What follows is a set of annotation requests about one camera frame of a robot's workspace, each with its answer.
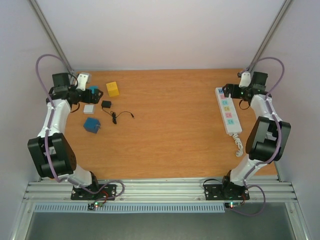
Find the cyan plug adapter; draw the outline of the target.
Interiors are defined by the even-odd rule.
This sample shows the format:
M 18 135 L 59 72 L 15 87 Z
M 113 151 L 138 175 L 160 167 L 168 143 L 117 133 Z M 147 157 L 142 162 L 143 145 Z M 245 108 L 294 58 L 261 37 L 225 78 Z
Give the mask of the cyan plug adapter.
M 90 86 L 89 89 L 90 89 L 92 94 L 98 94 L 99 93 L 99 88 L 96 85 Z

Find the white charger plug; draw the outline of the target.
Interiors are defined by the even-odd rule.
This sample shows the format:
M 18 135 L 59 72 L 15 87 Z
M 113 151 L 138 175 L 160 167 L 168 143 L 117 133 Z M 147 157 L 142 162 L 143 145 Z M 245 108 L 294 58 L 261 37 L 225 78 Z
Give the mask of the white charger plug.
M 96 106 L 95 105 L 85 105 L 84 108 L 83 108 L 83 113 L 85 115 L 93 115 L 95 113 L 95 108 Z

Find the black power adapter plug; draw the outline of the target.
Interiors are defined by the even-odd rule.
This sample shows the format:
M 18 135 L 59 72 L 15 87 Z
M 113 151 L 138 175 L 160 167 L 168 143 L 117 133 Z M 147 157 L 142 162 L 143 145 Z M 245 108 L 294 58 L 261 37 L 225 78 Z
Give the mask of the black power adapter plug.
M 102 109 L 110 109 L 112 107 L 112 102 L 108 100 L 103 100 L 101 102 L 101 108 Z

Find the yellow cube socket adapter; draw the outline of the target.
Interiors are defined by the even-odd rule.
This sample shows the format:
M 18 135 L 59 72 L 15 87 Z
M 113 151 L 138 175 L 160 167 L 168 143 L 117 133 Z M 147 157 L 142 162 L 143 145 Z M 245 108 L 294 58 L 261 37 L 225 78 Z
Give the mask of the yellow cube socket adapter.
M 109 97 L 116 97 L 120 95 L 119 88 L 116 81 L 107 83 L 106 89 Z

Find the dark blue cube adapter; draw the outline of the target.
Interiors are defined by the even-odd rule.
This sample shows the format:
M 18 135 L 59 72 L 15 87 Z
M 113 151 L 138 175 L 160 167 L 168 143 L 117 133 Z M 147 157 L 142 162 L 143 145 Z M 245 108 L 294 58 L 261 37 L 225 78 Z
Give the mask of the dark blue cube adapter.
M 101 127 L 101 123 L 96 118 L 88 117 L 85 120 L 83 127 L 87 132 L 97 134 Z

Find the white power strip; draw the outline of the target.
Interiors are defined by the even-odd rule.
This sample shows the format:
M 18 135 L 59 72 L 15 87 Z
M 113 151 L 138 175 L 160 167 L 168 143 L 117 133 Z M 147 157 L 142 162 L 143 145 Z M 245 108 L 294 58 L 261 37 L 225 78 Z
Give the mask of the white power strip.
M 217 87 L 215 89 L 215 95 L 220 109 L 225 132 L 228 135 L 240 134 L 242 132 L 242 127 L 233 100 L 230 97 L 225 97 L 221 87 Z

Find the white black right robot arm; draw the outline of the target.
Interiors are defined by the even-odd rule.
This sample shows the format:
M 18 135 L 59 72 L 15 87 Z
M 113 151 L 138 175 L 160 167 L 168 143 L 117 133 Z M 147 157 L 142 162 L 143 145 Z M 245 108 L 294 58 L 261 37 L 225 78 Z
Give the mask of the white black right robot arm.
M 247 102 L 256 122 L 245 144 L 245 157 L 222 179 L 220 192 L 226 200 L 248 196 L 248 180 L 261 168 L 280 160 L 291 131 L 290 123 L 278 116 L 266 91 L 268 75 L 243 71 L 239 77 L 239 84 L 228 83 L 222 88 L 224 96 Z

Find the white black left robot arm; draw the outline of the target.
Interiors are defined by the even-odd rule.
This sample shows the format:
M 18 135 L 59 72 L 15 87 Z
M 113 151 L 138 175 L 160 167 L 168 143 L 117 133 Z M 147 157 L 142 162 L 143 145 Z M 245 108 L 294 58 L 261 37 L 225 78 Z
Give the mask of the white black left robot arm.
M 72 106 L 79 103 L 97 104 L 103 92 L 90 90 L 91 74 L 81 72 L 71 84 L 67 72 L 52 75 L 53 87 L 46 91 L 47 113 L 37 137 L 29 139 L 27 147 L 37 173 L 58 183 L 67 181 L 89 199 L 96 199 L 101 187 L 93 172 L 83 169 L 65 137 L 65 128 Z

